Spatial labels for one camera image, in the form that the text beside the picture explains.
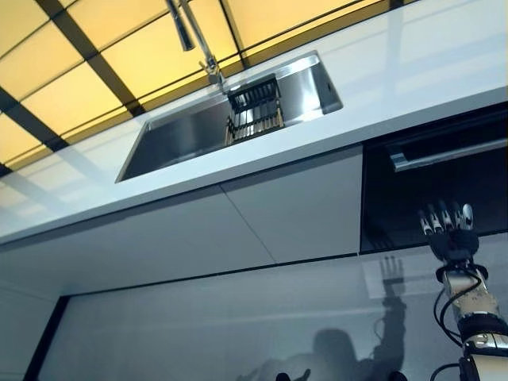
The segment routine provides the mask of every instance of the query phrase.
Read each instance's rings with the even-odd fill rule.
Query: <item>ceiling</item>
[[[226,76],[401,4],[190,0]],[[0,0],[0,25],[0,176],[207,85],[164,0]]]

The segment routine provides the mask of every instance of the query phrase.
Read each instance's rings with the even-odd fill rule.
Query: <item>sink basin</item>
[[[342,107],[316,53],[292,60],[272,69],[270,73],[257,75],[242,83],[242,87],[273,74],[279,86],[283,128],[315,119]],[[195,106],[171,111],[147,121],[117,181],[131,179],[230,145],[226,138],[226,121],[231,113],[228,98],[219,94]]]

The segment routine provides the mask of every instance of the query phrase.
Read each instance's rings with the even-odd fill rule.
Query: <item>cabinet handle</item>
[[[458,148],[447,152],[437,153],[435,155],[424,156],[414,160],[406,159],[406,157],[404,156],[404,152],[402,151],[400,145],[398,144],[389,146],[388,152],[390,153],[390,159],[394,165],[395,171],[400,172],[407,171],[408,169],[419,168],[424,167],[426,165],[440,163],[442,161],[458,159],[464,156],[475,155],[476,153],[491,151],[497,148],[503,148],[506,147],[507,144],[508,138],[502,138],[481,144],[471,145],[469,147]]]

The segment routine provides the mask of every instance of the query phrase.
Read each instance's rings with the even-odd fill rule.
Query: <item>drawer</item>
[[[481,235],[508,230],[506,104],[365,144],[361,252],[425,243],[417,211],[469,203]]]

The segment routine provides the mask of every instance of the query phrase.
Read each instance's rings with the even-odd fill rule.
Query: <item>faucet spout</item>
[[[185,30],[185,25],[182,23],[181,18],[179,18],[179,16],[176,17],[176,15],[178,15],[178,9],[176,9],[175,4],[173,3],[172,0],[166,1],[167,5],[169,6],[169,10],[171,11],[171,14],[173,14],[173,18],[175,19],[175,25],[177,30],[179,31],[180,40],[182,40],[182,36],[185,35],[187,35],[187,39],[190,40],[187,31]],[[224,89],[225,84],[224,75],[222,74],[221,69],[219,68],[217,59],[212,54],[212,52],[210,51],[210,47],[206,43],[205,37],[203,36],[201,29],[199,28],[199,24],[196,21],[196,18],[194,17],[194,13],[192,12],[192,9],[189,7],[188,0],[180,0],[180,5],[183,9],[183,12],[185,13],[185,16],[187,17],[187,20],[189,21],[189,25],[191,26],[192,31],[194,32],[199,47],[201,48],[203,54],[205,55],[205,63],[199,62],[199,64],[206,72],[206,75],[208,76],[208,82],[210,82],[210,84],[217,84],[221,90],[221,93],[226,94],[226,91]],[[177,18],[179,19],[182,28],[179,27],[180,24],[177,23],[176,21]],[[186,45],[183,42],[182,46],[183,50],[190,50],[186,49]]]
[[[173,2],[173,0],[166,0],[166,3],[173,17],[173,21],[175,22],[176,32],[178,33],[178,37],[180,38],[180,43],[182,43],[182,49],[185,52],[194,49],[194,44],[192,43],[191,37],[187,32],[185,24],[183,24],[182,17],[180,16],[178,8],[175,6],[175,3]]]

